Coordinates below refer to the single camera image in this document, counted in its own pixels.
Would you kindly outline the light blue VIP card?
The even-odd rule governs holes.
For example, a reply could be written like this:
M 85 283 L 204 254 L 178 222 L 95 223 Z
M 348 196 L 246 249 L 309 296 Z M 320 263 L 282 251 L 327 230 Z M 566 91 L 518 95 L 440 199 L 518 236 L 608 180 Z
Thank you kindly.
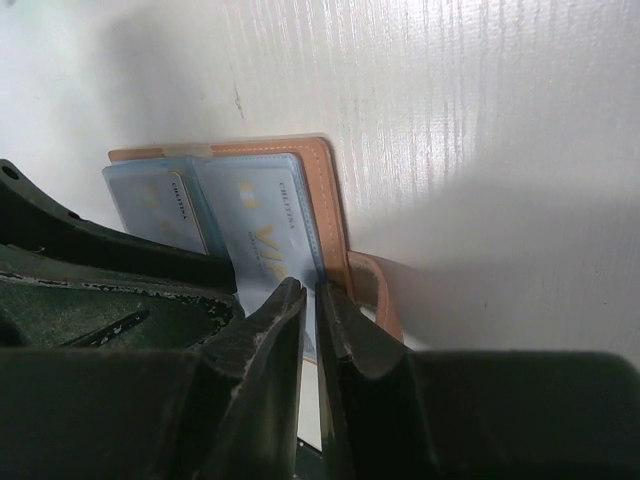
M 286 278 L 310 300 L 327 278 L 302 163 L 292 153 L 217 156 L 193 162 L 220 229 L 240 304 L 254 313 Z

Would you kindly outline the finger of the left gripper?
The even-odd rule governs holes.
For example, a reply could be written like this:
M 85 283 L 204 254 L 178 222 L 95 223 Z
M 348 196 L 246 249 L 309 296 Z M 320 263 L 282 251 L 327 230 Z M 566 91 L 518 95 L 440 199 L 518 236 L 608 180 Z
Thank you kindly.
M 106 348 L 196 348 L 244 319 L 210 288 L 1 249 L 1 343 L 56 347 L 101 334 Z
M 1 243 L 54 260 L 237 291 L 228 260 L 170 247 L 81 218 L 1 161 Z

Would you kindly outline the tan leather card holder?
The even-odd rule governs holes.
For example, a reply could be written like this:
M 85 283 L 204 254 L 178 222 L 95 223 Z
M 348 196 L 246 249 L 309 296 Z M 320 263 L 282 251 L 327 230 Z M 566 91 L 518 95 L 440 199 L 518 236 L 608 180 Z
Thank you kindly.
M 115 163 L 179 155 L 235 158 L 276 153 L 291 153 L 301 161 L 328 278 L 344 287 L 356 305 L 372 309 L 376 314 L 375 323 L 396 340 L 402 341 L 401 324 L 379 259 L 348 249 L 341 197 L 328 140 L 320 136 L 293 136 L 214 144 L 132 147 L 111 150 L 108 158 Z

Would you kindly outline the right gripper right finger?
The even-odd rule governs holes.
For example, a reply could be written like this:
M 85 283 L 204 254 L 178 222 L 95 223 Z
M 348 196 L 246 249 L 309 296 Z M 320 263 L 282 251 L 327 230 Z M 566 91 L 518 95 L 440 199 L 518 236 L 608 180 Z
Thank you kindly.
M 315 292 L 322 455 L 332 479 L 427 479 L 423 402 L 406 346 L 330 282 Z

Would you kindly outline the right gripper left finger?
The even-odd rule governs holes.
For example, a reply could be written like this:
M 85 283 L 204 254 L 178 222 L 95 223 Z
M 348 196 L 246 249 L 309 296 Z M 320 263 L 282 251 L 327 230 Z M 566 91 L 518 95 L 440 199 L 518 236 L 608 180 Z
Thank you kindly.
M 292 477 L 306 304 L 306 289 L 287 278 L 207 347 L 216 389 L 205 405 L 195 478 Z

